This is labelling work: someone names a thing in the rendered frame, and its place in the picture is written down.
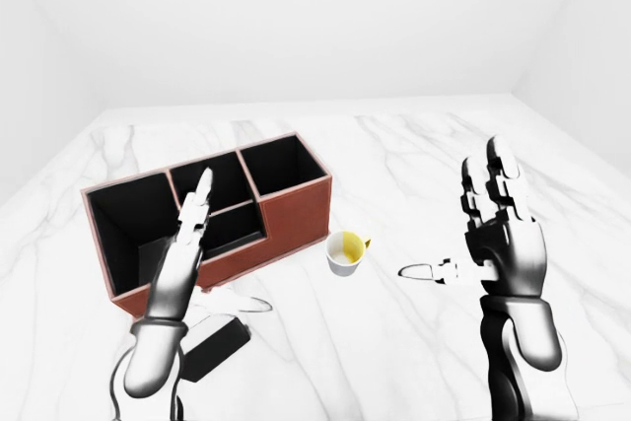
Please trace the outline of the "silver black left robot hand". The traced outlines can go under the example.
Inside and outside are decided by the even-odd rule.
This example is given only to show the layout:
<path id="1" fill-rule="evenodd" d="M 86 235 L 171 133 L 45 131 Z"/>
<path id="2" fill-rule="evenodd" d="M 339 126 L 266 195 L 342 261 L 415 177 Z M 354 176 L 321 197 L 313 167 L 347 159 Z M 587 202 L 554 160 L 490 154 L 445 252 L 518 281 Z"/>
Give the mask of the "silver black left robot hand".
<path id="1" fill-rule="evenodd" d="M 209 220 L 213 172 L 206 168 L 181 205 L 178 230 L 151 284 L 144 322 L 180 323 L 188 308 Z"/>

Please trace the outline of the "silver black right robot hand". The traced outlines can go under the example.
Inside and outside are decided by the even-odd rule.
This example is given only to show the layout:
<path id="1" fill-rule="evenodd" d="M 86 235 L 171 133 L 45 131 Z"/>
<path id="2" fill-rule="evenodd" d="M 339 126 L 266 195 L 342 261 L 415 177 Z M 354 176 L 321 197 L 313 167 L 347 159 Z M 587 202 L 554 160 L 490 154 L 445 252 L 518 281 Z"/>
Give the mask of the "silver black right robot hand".
<path id="1" fill-rule="evenodd" d="M 442 284 L 479 281 L 490 295 L 539 298 L 547 254 L 541 227 L 527 204 L 525 175 L 508 142 L 498 135 L 489 139 L 486 156 L 485 170 L 472 157 L 461 165 L 460 203 L 468 216 L 465 241 L 471 261 L 412 264 L 398 275 Z"/>

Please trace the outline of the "red-brown desk caddy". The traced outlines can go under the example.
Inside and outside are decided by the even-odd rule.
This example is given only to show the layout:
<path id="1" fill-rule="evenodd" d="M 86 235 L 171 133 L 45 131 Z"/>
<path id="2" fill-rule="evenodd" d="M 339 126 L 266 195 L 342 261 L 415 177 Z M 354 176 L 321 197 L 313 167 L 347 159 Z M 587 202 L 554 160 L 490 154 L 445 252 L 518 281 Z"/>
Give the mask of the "red-brown desk caddy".
<path id="1" fill-rule="evenodd" d="M 110 300 L 136 318 L 187 193 L 213 172 L 197 284 L 210 288 L 324 240 L 332 176 L 297 133 L 83 190 Z"/>

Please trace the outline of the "white mug yellow inside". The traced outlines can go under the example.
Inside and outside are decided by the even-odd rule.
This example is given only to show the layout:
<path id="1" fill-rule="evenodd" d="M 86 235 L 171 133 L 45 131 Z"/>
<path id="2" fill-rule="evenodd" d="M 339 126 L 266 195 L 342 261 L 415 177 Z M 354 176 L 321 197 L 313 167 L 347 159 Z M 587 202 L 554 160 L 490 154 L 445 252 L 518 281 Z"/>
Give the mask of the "white mug yellow inside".
<path id="1" fill-rule="evenodd" d="M 337 276 L 352 275 L 363 261 L 371 239 L 351 231 L 339 231 L 325 241 L 325 254 L 330 270 Z"/>

